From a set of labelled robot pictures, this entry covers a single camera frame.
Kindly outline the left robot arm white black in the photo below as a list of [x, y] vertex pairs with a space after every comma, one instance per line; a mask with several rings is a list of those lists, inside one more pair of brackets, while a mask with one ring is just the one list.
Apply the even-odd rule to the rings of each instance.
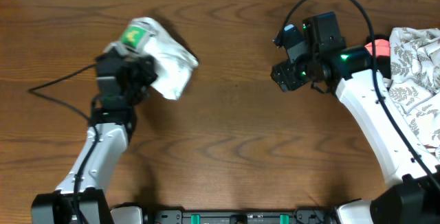
[[32, 202], [33, 223], [112, 223], [105, 198], [115, 166], [127, 149], [137, 118], [134, 106], [156, 80], [152, 56], [103, 54], [93, 64], [98, 94], [87, 116], [87, 139], [74, 166], [55, 191]]

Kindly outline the white leaf-patterned garment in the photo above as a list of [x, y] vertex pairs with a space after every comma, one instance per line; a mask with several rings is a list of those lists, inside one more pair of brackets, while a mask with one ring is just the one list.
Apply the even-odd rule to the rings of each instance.
[[439, 158], [439, 29], [396, 27], [389, 94], [419, 143]]

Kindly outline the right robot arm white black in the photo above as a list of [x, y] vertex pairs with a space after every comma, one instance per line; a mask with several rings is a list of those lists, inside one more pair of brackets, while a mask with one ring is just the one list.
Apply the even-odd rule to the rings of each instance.
[[379, 162], [387, 190], [374, 200], [356, 200], [335, 209], [337, 223], [438, 223], [439, 162], [400, 115], [365, 47], [312, 53], [289, 49], [272, 67], [282, 91], [325, 82], [362, 129]]

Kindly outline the black garment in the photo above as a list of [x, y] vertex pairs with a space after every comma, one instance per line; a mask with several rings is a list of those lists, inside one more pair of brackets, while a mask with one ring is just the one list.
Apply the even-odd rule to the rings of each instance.
[[[366, 38], [366, 43], [372, 42], [374, 43], [374, 41], [376, 39], [386, 39], [389, 41], [389, 37], [383, 34], [376, 34], [374, 36], [374, 39], [372, 39], [370, 36], [368, 36]], [[372, 67], [372, 55], [369, 54], [369, 57], [366, 59], [366, 66], [368, 68]], [[383, 77], [387, 78], [387, 79], [391, 79], [391, 58], [388, 57], [376, 57], [376, 62], [377, 62], [377, 69], [381, 72], [381, 74], [383, 75]]]

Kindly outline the red garment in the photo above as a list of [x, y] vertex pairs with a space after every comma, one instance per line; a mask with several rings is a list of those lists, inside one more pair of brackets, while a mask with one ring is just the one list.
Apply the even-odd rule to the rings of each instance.
[[370, 55], [373, 55], [373, 45], [375, 46], [375, 55], [377, 58], [379, 57], [391, 57], [391, 46], [390, 42], [386, 39], [376, 39], [374, 43], [367, 43], [364, 48], [369, 52]]

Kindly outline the white t-shirt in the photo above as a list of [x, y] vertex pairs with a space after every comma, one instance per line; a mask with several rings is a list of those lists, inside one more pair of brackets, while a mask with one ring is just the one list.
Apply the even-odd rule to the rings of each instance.
[[193, 70], [199, 66], [193, 54], [150, 17], [131, 20], [119, 39], [108, 44], [104, 51], [111, 49], [129, 58], [153, 57], [157, 79], [152, 87], [168, 100], [181, 97]]

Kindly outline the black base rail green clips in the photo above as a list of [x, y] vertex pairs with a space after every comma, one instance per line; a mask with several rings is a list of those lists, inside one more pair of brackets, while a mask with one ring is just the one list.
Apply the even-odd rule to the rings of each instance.
[[338, 224], [336, 214], [324, 208], [286, 211], [189, 211], [163, 209], [148, 211], [140, 205], [124, 203], [111, 209], [114, 223], [138, 224]]

